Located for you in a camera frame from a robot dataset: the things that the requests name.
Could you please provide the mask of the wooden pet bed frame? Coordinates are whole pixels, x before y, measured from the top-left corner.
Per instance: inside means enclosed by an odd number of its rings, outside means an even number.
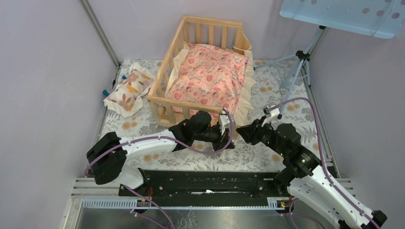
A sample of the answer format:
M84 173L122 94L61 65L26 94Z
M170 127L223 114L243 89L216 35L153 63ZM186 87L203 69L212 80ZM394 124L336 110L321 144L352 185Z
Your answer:
M197 43L202 42L202 26L208 27L207 37L208 43L211 45L214 44L215 27L221 27L221 48L227 47L227 35L230 28L236 29L235 51L242 54L244 50L251 47L250 41L244 34L242 22L184 15L180 20L155 81L147 95L147 101L156 123L164 127L170 127L184 119L188 119L191 116L191 110L203 110L213 114L221 114L222 112L222 109L219 107L200 105L194 102L177 102L165 96L166 90L170 88L169 76L174 70L174 57L179 54L184 43L190 42L190 24L195 25L195 39Z

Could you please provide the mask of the pink patterned bed cushion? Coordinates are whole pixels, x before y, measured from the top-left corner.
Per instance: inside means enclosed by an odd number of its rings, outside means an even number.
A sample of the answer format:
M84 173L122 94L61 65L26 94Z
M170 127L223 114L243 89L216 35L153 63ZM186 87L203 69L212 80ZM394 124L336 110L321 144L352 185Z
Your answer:
M253 54L209 44L185 44L174 57L165 97L176 102L226 108L237 125L245 125L253 79Z

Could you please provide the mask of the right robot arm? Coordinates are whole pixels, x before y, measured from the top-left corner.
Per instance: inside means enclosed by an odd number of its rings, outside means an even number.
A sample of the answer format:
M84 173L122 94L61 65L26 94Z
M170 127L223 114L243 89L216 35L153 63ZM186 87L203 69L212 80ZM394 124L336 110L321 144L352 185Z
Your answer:
M301 144L292 124L270 124L272 114L239 127L237 133L251 145L262 143L281 157L285 168L273 179L275 193L298 198L336 229L379 229L387 221L380 210L358 201L323 167L320 159Z

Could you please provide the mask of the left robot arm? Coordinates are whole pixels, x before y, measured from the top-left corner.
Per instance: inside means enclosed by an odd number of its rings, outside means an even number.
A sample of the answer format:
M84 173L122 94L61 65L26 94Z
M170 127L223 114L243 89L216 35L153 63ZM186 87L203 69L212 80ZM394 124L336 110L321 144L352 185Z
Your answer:
M143 196L148 191L146 176L140 168L132 168L128 161L157 153L170 153L183 149L193 149L194 141L212 143L215 155L226 149L233 149L233 115L223 108L219 121L211 125L211 115L198 111L189 119L169 127L167 130L141 137L118 137L116 132L105 134L87 152L88 166L85 176L93 177L96 184L111 182L130 188L136 196Z

